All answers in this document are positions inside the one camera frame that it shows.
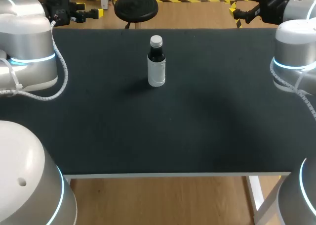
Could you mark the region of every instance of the white spiral cable wrap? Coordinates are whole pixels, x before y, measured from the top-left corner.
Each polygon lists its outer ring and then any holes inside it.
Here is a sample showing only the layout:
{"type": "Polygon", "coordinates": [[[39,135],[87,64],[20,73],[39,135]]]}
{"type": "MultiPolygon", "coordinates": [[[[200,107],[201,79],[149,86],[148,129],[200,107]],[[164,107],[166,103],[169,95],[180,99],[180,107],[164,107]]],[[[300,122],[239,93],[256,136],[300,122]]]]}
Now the white spiral cable wrap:
{"type": "Polygon", "coordinates": [[[48,101],[48,100],[53,100],[53,99],[56,99],[57,97],[60,96],[60,94],[64,91],[64,89],[66,88],[66,85],[67,85],[67,82],[68,82],[68,69],[67,69],[67,64],[63,58],[63,56],[61,55],[61,53],[59,52],[57,46],[56,46],[56,43],[54,41],[54,37],[53,37],[53,27],[54,25],[56,24],[55,21],[52,21],[50,26],[51,26],[51,35],[52,35],[52,40],[53,40],[53,47],[54,47],[54,50],[58,56],[58,58],[60,59],[60,62],[63,66],[63,69],[64,69],[64,74],[65,74],[65,77],[64,77],[64,82],[60,88],[60,90],[52,95],[52,96],[49,96],[49,97],[43,97],[43,96],[38,96],[38,95],[34,95],[34,94],[31,94],[31,93],[28,93],[26,91],[22,91],[22,90],[0,90],[0,95],[7,95],[7,94],[18,94],[18,95],[24,95],[24,96],[27,96],[27,97],[30,97],[30,98],[33,98],[33,99],[36,99],[36,100],[42,100],[42,101],[48,101]]]}
{"type": "Polygon", "coordinates": [[[285,80],[283,80],[282,78],[280,78],[274,71],[274,60],[271,60],[270,63],[270,72],[272,73],[272,75],[275,77],[275,79],[277,79],[280,83],[282,83],[283,85],[287,86],[288,88],[290,88],[294,93],[296,93],[307,105],[307,107],[309,108],[309,110],[311,111],[314,119],[316,120],[316,112],[312,106],[312,104],[310,103],[310,101],[307,99],[307,97],[304,95],[304,91],[299,90],[298,86],[301,82],[301,80],[303,79],[303,77],[309,72],[311,71],[311,69],[304,71],[300,77],[298,78],[298,80],[295,83],[295,86],[291,85],[290,83],[286,82],[285,80]]]}

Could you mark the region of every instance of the dark liquid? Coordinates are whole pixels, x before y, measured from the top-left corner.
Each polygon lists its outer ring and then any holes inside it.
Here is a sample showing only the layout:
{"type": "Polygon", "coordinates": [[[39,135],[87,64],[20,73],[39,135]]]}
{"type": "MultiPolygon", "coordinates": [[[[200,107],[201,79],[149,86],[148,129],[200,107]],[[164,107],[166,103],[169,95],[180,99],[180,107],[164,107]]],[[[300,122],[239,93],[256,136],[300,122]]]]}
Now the dark liquid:
{"type": "Polygon", "coordinates": [[[148,58],[155,63],[162,62],[166,59],[164,53],[162,52],[162,47],[154,48],[150,47],[150,52],[148,53],[148,58]]]}

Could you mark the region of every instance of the bottle label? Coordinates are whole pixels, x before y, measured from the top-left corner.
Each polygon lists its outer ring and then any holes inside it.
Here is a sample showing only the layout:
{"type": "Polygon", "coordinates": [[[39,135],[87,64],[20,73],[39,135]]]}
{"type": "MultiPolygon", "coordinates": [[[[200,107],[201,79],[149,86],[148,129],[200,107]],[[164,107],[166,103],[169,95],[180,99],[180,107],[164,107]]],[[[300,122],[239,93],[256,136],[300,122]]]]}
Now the bottle label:
{"type": "Polygon", "coordinates": [[[148,64],[148,82],[153,87],[159,87],[164,84],[165,81],[165,69],[166,69],[166,59],[162,62],[152,62],[147,57],[148,64]]]}

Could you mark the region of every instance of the white container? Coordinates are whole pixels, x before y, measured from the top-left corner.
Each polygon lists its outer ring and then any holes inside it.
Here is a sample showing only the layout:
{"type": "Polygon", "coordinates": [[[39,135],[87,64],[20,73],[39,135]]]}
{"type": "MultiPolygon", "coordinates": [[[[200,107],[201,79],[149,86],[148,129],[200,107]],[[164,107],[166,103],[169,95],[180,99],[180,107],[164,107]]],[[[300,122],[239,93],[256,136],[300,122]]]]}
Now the white container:
{"type": "Polygon", "coordinates": [[[153,87],[160,87],[165,83],[166,58],[162,52],[162,37],[152,36],[151,51],[147,56],[148,83],[153,87]]]}

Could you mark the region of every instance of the black stool seat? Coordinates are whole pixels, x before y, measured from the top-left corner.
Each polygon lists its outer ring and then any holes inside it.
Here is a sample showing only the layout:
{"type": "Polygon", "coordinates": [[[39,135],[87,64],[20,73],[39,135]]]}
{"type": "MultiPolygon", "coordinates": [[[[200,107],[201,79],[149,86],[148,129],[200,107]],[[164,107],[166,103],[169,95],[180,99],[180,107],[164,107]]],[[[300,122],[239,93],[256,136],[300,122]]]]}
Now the black stool seat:
{"type": "Polygon", "coordinates": [[[156,0],[117,0],[114,12],[128,23],[144,22],[157,15],[158,3],[156,0]]]}

